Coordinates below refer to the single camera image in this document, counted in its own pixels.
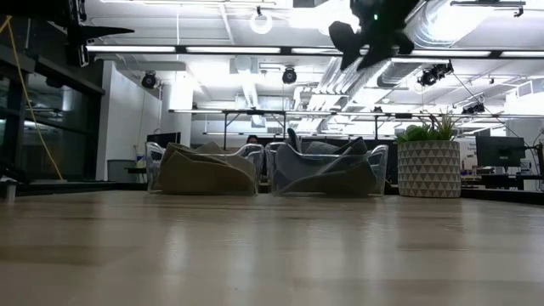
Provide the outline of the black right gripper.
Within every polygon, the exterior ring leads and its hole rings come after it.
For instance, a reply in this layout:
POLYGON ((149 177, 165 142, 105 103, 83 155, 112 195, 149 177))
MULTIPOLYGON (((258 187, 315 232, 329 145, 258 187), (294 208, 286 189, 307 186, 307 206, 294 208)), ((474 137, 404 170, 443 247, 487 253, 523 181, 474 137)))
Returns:
POLYGON ((360 29, 342 21, 333 21, 328 32, 335 48, 342 52, 340 70, 349 68, 362 56, 357 71, 392 57, 392 47, 400 54, 410 54, 414 42, 405 34, 406 20, 420 0, 349 0, 349 9, 360 29))

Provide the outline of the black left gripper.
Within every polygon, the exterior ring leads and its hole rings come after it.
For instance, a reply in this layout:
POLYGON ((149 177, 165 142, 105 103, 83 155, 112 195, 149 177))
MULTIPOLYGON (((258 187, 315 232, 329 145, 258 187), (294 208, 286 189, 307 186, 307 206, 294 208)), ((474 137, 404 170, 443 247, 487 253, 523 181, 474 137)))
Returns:
POLYGON ((66 61, 69 65, 84 67, 88 64, 87 40, 96 40, 121 34, 133 33, 133 29, 84 25, 87 20, 85 0, 65 0, 65 24, 67 45, 66 61))

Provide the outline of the round white ceiling lamp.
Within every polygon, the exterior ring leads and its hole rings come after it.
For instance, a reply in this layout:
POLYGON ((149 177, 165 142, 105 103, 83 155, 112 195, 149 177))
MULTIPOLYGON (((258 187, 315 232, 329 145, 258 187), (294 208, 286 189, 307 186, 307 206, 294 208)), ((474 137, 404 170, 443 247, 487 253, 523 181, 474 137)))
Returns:
POLYGON ((249 25, 256 34, 265 35, 273 27, 273 18, 262 6, 257 6, 249 20, 249 25))

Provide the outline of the black framed work table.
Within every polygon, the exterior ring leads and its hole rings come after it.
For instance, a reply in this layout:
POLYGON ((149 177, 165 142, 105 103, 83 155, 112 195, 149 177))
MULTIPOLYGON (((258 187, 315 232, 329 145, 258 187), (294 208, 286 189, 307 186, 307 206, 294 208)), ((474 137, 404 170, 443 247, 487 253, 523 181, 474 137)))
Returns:
POLYGON ((268 136, 271 136, 272 138, 276 138, 278 136, 281 136, 282 138, 286 137, 286 119, 287 114, 285 110, 258 110, 258 109, 196 109, 196 110, 169 110, 169 113, 175 113, 175 114, 203 114, 203 115, 217 115, 220 114, 224 117, 224 123, 223 123, 223 131, 222 132, 216 132, 217 135, 221 135, 223 137, 223 148, 226 149, 227 147, 227 137, 229 135, 237 135, 237 136, 243 136, 243 135, 251 135, 251 133, 243 133, 243 132, 232 132, 230 133, 228 131, 228 126, 233 123, 235 120, 238 119, 240 115, 246 115, 246 116, 271 116, 278 125, 282 128, 282 133, 268 133, 268 136))

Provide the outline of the black computer monitor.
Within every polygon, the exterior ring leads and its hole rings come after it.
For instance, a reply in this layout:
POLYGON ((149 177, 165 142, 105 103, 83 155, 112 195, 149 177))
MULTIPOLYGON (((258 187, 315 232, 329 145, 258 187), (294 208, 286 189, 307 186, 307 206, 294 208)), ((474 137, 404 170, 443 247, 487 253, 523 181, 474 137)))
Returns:
POLYGON ((181 140, 181 132, 176 133, 155 133, 149 134, 146 137, 147 142, 153 142, 160 145, 162 148, 167 148, 169 143, 178 144, 181 140))
POLYGON ((478 165, 481 167, 519 167, 525 158, 525 143, 516 137, 476 137, 478 165))

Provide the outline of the green succulent in patterned pot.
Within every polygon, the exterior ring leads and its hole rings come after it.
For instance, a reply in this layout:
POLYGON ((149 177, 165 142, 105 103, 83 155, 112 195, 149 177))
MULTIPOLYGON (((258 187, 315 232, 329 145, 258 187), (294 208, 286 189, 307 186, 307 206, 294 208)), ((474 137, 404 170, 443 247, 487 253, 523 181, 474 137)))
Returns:
POLYGON ((460 144, 454 118, 431 116, 397 136, 398 190, 401 196, 458 198, 461 196, 460 144))

